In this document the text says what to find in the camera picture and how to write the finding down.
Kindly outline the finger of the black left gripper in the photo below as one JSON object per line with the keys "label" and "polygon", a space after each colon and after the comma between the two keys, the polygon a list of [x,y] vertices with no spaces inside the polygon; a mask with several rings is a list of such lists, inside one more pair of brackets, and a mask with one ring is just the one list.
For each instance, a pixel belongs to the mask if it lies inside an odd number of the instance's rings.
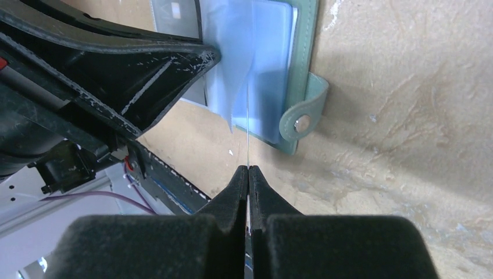
{"label": "finger of the black left gripper", "polygon": [[184,42],[199,45],[203,44],[203,40],[201,38],[191,38],[180,35],[158,33],[156,31],[149,31],[136,27],[125,26],[122,24],[92,17],[88,13],[78,10],[58,0],[25,0],[23,1],[23,3],[60,22],[100,35],[132,38],[139,40]]}

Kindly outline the teal card holder wallet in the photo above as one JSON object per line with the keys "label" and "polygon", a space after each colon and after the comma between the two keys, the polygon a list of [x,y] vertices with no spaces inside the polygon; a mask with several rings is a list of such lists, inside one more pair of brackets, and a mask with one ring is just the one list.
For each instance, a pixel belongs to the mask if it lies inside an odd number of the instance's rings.
{"label": "teal card holder wallet", "polygon": [[202,40],[220,62],[195,82],[183,101],[293,155],[317,126],[328,81],[309,71],[318,1],[199,1]]}

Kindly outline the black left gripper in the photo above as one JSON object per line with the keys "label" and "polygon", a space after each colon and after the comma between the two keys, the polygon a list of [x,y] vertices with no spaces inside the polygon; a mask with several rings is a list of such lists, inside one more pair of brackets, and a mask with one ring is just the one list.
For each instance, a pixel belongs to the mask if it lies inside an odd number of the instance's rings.
{"label": "black left gripper", "polygon": [[105,36],[1,9],[1,181],[36,171],[65,193],[119,161],[220,60],[206,44]]}

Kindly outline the black VIP card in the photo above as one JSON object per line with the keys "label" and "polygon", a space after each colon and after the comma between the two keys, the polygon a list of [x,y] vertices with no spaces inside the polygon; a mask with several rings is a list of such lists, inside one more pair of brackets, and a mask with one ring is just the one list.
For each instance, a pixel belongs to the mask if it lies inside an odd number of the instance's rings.
{"label": "black VIP card", "polygon": [[250,159],[249,159],[249,139],[250,139],[250,128],[249,128],[249,83],[246,85],[246,118],[245,118],[245,126],[246,126],[246,166],[249,168]]}
{"label": "black VIP card", "polygon": [[202,40],[199,0],[151,0],[150,4],[157,32]]}

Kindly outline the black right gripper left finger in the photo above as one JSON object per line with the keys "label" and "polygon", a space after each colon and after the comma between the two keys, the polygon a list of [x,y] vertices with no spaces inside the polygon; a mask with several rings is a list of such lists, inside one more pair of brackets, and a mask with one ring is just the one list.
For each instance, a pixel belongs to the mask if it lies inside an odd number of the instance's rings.
{"label": "black right gripper left finger", "polygon": [[248,168],[192,215],[92,215],[72,222],[46,278],[243,278]]}

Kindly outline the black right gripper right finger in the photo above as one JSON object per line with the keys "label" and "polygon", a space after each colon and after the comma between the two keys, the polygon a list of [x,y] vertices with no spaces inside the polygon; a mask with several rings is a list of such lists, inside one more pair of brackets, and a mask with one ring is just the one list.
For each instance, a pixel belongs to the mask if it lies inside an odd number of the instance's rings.
{"label": "black right gripper right finger", "polygon": [[255,278],[437,278],[418,229],[390,215],[304,215],[249,168]]}

